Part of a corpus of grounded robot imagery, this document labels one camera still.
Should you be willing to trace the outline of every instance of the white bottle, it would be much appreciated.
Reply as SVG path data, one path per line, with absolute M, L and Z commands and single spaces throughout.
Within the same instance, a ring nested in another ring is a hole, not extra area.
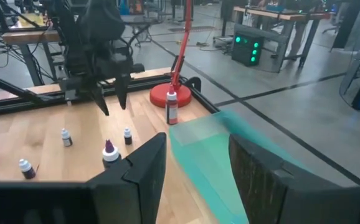
M 61 130 L 61 138 L 64 142 L 65 147 L 71 146 L 73 144 L 72 138 L 70 137 L 69 132 L 65 128 Z
M 170 85 L 166 94 L 166 122 L 168 124 L 178 123 L 178 95 L 174 91 L 174 87 Z

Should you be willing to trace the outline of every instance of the red lamp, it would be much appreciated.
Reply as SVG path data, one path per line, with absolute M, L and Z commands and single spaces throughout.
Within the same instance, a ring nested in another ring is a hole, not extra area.
M 156 85 L 149 93 L 149 100 L 155 106 L 164 108 L 166 105 L 166 94 L 169 91 L 170 85 L 173 85 L 174 91 L 178 96 L 179 107 L 186 106 L 191 102 L 191 90 L 179 83 L 179 72 L 181 69 L 182 61 L 184 60 L 184 53 L 187 47 L 188 36 L 191 28 L 191 0 L 187 0 L 186 9 L 186 26 L 184 29 L 184 37 L 181 43 L 180 53 L 174 71 L 171 72 L 172 81 L 171 83 L 165 83 Z

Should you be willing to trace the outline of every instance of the small bottle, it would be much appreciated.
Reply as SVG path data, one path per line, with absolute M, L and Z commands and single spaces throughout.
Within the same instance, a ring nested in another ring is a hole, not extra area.
M 65 147 L 71 146 L 73 144 L 69 131 L 67 131 L 65 128 L 61 130 L 61 137 Z
M 26 159 L 19 160 L 19 168 L 21 169 L 22 174 L 24 174 L 24 177 L 27 180 L 32 179 L 36 176 L 35 170 Z
M 178 96 L 174 91 L 173 85 L 170 85 L 166 94 L 166 122 L 168 124 L 178 123 Z
M 126 145 L 130 145 L 133 142 L 133 140 L 131 138 L 130 128 L 125 128 L 124 137 L 125 137 L 125 144 Z
M 103 165 L 105 169 L 108 169 L 112 164 L 122 160 L 118 148 L 115 147 L 110 140 L 105 141 L 105 148 L 103 149 Z

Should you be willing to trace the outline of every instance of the wooden tabletop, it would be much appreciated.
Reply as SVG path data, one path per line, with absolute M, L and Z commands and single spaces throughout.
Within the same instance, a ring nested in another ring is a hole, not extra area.
M 165 73 L 169 73 L 170 68 L 159 68 L 159 69 L 152 69 L 147 70 L 145 72 L 141 73 L 132 73 L 132 78 L 145 78 L 145 77 L 152 77 L 156 75 L 162 75 Z M 26 88 L 26 90 L 33 91 L 34 93 L 43 94 L 43 93 L 53 93 L 60 91 L 60 86 L 58 84 L 51 84 L 51 85 L 43 85 L 43 86 L 34 86 L 30 88 Z M 11 99 L 11 98 L 17 98 L 18 96 L 9 93 L 7 91 L 0 91 L 0 100 L 4 99 Z
M 128 95 L 126 110 L 115 96 L 106 98 L 111 116 L 95 103 L 61 105 L 0 116 L 0 180 L 25 181 L 18 161 L 37 168 L 31 181 L 85 182 L 103 172 L 101 151 L 111 139 L 123 157 L 158 132 L 168 132 L 164 109 L 149 102 L 149 90 Z M 195 99 L 179 109 L 179 122 L 210 113 Z M 123 130 L 129 127 L 133 144 L 126 146 Z M 64 147 L 60 130 L 70 131 L 73 146 Z M 217 223 L 207 204 L 177 164 L 168 140 L 166 176 L 157 223 Z
M 245 8 L 242 8 L 239 6 L 235 6 L 233 10 L 237 11 L 237 12 L 245 13 Z M 248 9 L 247 12 L 250 14 L 258 15 L 258 16 L 267 16 L 267 17 L 272 17 L 272 18 L 278 17 L 278 12 L 272 12 L 272 11 L 261 11 L 261 10 Z M 325 15 L 326 15 L 326 13 L 312 13 L 312 14 L 310 14 L 310 20 L 324 19 Z M 297 13 L 295 13 L 294 15 L 280 14 L 279 19 L 288 20 L 288 21 L 302 21 L 302 20 L 306 19 L 306 16 L 303 14 L 297 14 Z
M 39 26 L 45 26 L 44 23 L 37 23 Z M 38 42 L 60 42 L 60 36 L 56 30 L 47 31 L 27 31 L 23 32 L 23 28 L 32 28 L 31 24 L 25 24 L 18 21 L 16 25 L 10 27 L 10 29 L 18 30 L 18 32 L 8 32 L 1 37 L 7 44 L 36 44 Z

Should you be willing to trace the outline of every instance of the red lamp base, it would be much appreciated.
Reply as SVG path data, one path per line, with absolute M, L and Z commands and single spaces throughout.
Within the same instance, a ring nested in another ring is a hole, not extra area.
M 170 83 L 164 83 L 156 85 L 149 93 L 149 100 L 152 104 L 158 107 L 164 108 L 166 105 L 166 94 L 169 91 Z M 179 107 L 186 106 L 191 102 L 191 90 L 181 85 L 178 90 L 176 90 L 178 96 Z

